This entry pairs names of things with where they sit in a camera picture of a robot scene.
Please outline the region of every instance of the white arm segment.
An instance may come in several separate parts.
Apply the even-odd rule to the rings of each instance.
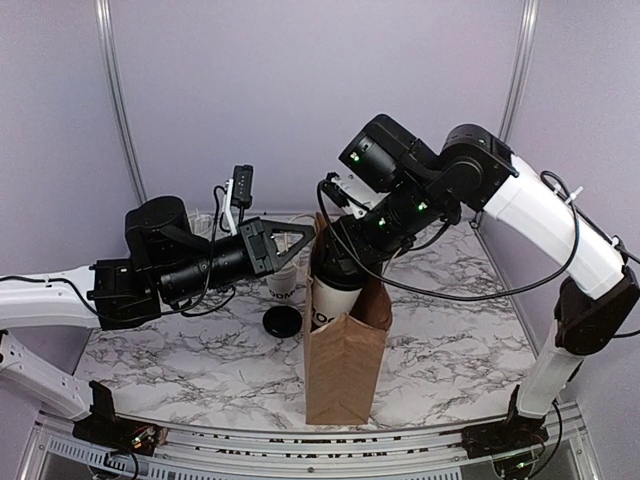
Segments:
[[[68,278],[85,300],[87,291],[93,289],[94,282],[94,272],[89,267],[24,276],[34,279]],[[87,303],[95,308],[92,301],[87,300]],[[65,283],[25,283],[13,280],[0,282],[0,330],[45,325],[99,328],[100,322]]]
[[[549,336],[531,367],[527,378],[520,385],[516,406],[523,417],[544,417],[551,402],[564,389],[573,372],[585,357],[569,353],[562,347],[556,347],[558,322],[553,322]]]
[[[0,378],[23,390],[73,421],[88,417],[93,402],[89,383],[78,380],[27,350],[9,332],[0,334]]]
[[[558,264],[573,247],[571,209],[551,191],[521,158],[511,157],[520,173],[509,177],[485,205],[491,217],[510,225]],[[597,299],[622,280],[620,254],[589,225],[580,220],[580,243],[567,273],[585,294]]]
[[[227,219],[227,225],[229,225],[229,230],[231,231],[231,235],[235,235],[238,233],[238,229],[236,228],[236,222],[233,219],[233,214],[231,213],[231,196],[233,193],[233,178],[227,180],[227,193],[224,195],[223,210],[224,217]]]
[[[575,239],[571,209],[542,183],[524,160],[515,155],[511,159],[520,175],[509,177],[484,211],[516,229],[558,264],[563,264]],[[580,220],[578,251],[567,270],[578,287],[597,299],[622,280],[623,265],[622,257],[613,246]],[[518,391],[516,406],[523,417],[544,417],[553,399],[585,358],[556,347],[557,329],[554,321],[535,365]]]

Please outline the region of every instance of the white robotic arm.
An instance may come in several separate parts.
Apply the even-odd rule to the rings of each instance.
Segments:
[[[314,310],[324,317],[340,313],[323,311],[334,307],[334,296],[355,291],[355,301],[362,272],[398,288],[452,301],[499,298],[542,284],[462,297],[403,285],[378,273],[382,262],[410,250],[415,234],[427,225],[438,219],[445,225],[457,223],[461,204],[506,223],[563,265],[544,280],[562,271],[569,274],[560,289],[549,337],[527,378],[514,391],[506,420],[463,431],[463,446],[471,458],[525,448],[538,438],[546,440],[543,423],[552,402],[582,361],[615,336],[640,298],[626,258],[589,222],[577,214],[574,217],[571,202],[579,192],[571,194],[564,186],[555,191],[549,188],[507,145],[476,125],[455,128],[436,155],[393,119],[378,115],[339,159],[377,197],[353,198],[358,189],[346,188],[348,179],[337,180],[335,174],[318,185],[328,233],[312,270],[325,290],[322,304],[314,304]],[[329,223],[323,193],[351,215]],[[364,215],[356,213],[359,204],[367,207],[360,208],[366,210]]]
[[[95,273],[91,267],[79,267],[66,272],[26,275],[21,280],[0,282],[0,330],[16,327],[68,325],[100,328],[98,317],[80,301],[70,284],[49,282],[51,278],[67,278],[95,308],[87,294],[93,290]]]

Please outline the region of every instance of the brown paper bag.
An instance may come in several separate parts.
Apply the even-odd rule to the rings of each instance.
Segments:
[[[320,231],[324,222],[317,221],[316,226]],[[391,328],[389,294],[372,278],[349,315],[313,332],[311,294],[309,281],[304,320],[307,424],[365,424]]]

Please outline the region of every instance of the white marble table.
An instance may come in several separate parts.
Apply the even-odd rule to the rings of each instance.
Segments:
[[[426,236],[435,232],[428,229]],[[494,291],[497,276],[469,225],[387,274],[461,295]],[[304,298],[303,278],[297,292]],[[399,429],[506,412],[534,357],[508,300],[452,303],[390,289],[394,323],[365,429]],[[119,413],[250,430],[330,430],[304,424],[302,339],[262,328],[266,284],[243,283],[215,314],[166,317],[131,331],[92,334],[76,374],[100,380]],[[218,299],[210,297],[208,305]]]

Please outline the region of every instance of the zip tie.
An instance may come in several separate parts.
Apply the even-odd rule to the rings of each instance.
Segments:
[[[579,186],[578,188],[576,188],[576,191],[567,197],[567,199],[564,201],[564,204],[569,205],[570,203],[573,203],[576,200],[576,198],[578,198],[578,195],[582,193],[583,190],[584,188],[582,186]]]

